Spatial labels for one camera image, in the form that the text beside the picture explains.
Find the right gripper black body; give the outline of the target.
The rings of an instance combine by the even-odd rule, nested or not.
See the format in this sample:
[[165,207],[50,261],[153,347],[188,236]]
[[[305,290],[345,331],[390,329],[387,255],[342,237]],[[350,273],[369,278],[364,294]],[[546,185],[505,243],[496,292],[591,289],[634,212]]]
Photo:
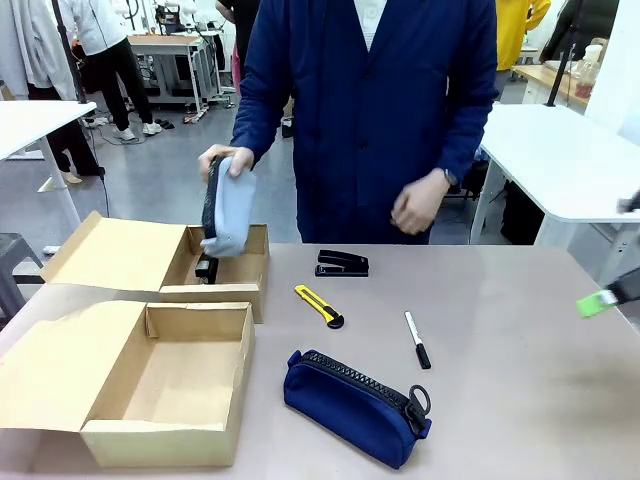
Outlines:
[[631,270],[616,278],[602,290],[605,305],[624,305],[640,297],[640,268]]

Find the person's left hand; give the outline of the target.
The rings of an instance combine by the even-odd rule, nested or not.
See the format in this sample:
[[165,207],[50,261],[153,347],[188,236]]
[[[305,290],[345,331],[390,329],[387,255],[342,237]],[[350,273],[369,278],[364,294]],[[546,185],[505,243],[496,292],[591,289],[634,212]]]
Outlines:
[[408,235],[425,232],[434,222],[450,187],[445,171],[439,168],[407,184],[394,203],[392,224]]

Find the person's right hand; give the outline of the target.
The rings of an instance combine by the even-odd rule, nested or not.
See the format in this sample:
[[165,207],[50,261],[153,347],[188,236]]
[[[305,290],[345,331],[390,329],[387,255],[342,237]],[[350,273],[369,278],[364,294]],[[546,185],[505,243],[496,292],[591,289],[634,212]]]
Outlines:
[[232,147],[214,144],[198,157],[198,170],[204,182],[208,181],[211,165],[219,160],[231,159],[228,173],[239,176],[244,170],[250,170],[254,163],[254,153],[245,147]]

